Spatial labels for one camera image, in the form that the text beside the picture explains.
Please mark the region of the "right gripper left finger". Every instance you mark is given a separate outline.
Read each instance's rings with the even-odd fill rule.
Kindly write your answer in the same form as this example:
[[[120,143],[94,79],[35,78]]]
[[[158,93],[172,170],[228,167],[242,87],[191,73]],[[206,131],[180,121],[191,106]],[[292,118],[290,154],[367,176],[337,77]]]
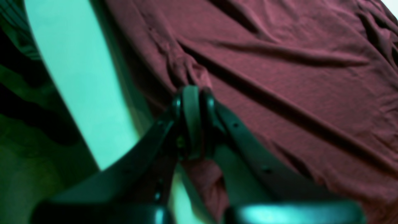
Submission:
[[[31,224],[175,224],[168,208],[179,161],[201,154],[197,86],[182,88],[168,109],[121,159],[39,203]]]

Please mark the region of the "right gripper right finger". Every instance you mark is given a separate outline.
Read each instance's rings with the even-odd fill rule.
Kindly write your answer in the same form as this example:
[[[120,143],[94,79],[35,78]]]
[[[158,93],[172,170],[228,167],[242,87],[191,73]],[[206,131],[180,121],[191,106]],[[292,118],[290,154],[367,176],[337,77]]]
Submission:
[[[354,201],[331,193],[273,156],[243,122],[201,92],[206,156],[224,175],[230,206],[224,224],[364,224]]]

